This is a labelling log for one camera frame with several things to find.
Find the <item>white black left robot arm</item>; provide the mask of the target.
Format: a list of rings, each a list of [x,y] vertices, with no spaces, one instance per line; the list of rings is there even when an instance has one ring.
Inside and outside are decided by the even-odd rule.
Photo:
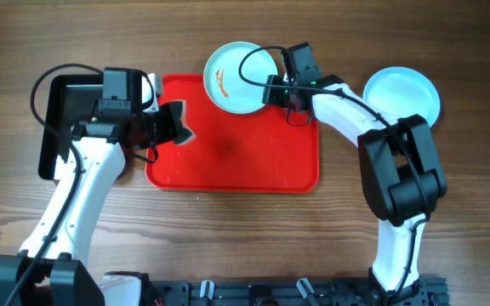
[[[105,199],[137,149],[185,133],[185,102],[155,112],[81,116],[47,209],[18,254],[0,255],[0,305],[150,305],[148,274],[111,272],[97,282],[88,252]]]

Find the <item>light blue plate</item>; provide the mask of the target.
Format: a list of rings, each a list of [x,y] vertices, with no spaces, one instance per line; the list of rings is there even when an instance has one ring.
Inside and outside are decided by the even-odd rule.
[[[363,98],[382,111],[408,117],[421,115],[434,126],[441,113],[440,95],[430,79],[403,66],[392,66],[374,73],[363,89]]]
[[[208,97],[221,110],[237,114],[252,114],[262,109],[264,88],[244,82],[239,75],[243,58],[259,46],[252,42],[229,42],[214,51],[203,72],[203,84]],[[277,68],[267,51],[248,57],[242,65],[242,75],[250,81],[266,83]]]

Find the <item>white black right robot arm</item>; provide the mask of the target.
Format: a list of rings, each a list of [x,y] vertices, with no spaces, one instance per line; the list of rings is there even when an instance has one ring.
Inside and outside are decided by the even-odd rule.
[[[447,192],[428,121],[371,105],[335,75],[300,85],[270,75],[264,86],[265,104],[305,113],[357,147],[364,198],[379,221],[370,281],[384,303],[416,295],[422,234]]]

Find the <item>green white sponge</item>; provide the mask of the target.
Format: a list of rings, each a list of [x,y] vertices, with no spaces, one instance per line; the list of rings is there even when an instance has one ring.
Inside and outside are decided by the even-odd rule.
[[[186,145],[196,138],[194,132],[186,124],[186,101],[175,100],[171,106],[174,123],[179,136],[174,140],[175,145]]]

